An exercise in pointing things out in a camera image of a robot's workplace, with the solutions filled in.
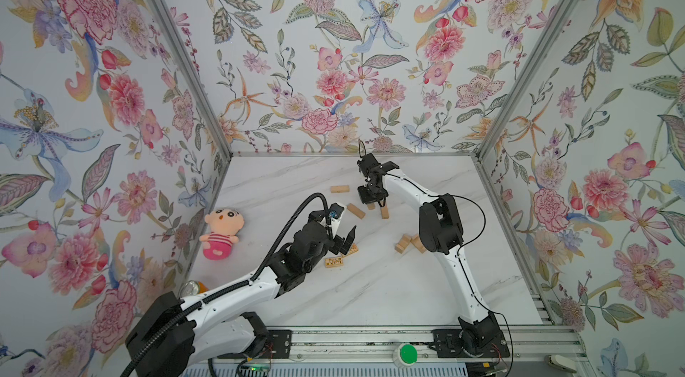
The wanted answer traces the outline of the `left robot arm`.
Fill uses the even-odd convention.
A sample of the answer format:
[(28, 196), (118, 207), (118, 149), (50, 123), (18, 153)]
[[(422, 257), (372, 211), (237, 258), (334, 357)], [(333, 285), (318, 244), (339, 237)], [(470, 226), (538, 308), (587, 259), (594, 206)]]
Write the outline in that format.
[(300, 286), (331, 253), (347, 253), (355, 233), (336, 231), (347, 208), (313, 211), (294, 239), (269, 252), (253, 272), (204, 293), (158, 297), (125, 341), (125, 376), (180, 376), (189, 366), (226, 354), (256, 357), (269, 331), (254, 309)]

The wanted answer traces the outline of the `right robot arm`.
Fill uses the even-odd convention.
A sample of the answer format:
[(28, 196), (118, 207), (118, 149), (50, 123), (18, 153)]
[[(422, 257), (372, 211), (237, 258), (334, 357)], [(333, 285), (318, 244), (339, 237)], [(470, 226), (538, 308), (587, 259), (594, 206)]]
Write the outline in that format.
[(361, 168), (360, 173), (366, 181), (358, 187), (363, 203), (383, 204), (396, 194), (417, 211), (419, 239), (427, 251), (436, 255), (457, 303), (460, 348), (470, 357), (485, 355), (502, 330), (467, 262), (465, 230), (456, 198), (417, 184), (390, 163)]

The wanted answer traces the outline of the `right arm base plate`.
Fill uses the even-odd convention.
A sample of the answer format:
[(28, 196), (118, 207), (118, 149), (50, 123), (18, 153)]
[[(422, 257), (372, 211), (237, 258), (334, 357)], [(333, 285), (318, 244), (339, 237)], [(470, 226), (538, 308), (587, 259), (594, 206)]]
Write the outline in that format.
[(508, 339), (502, 332), (496, 332), (493, 337), (486, 337), (478, 341), (471, 332), (459, 328), (432, 330), (433, 340), (428, 348), (433, 350), (439, 358), (509, 358), (511, 352)]

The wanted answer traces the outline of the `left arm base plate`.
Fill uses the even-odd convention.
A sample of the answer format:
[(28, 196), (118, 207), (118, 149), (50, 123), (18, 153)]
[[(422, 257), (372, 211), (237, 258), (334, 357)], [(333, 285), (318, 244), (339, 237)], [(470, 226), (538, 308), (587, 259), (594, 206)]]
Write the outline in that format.
[(292, 348), (291, 330), (268, 330), (266, 335), (258, 335), (247, 348), (237, 353), (225, 353), (218, 359), (289, 359)]

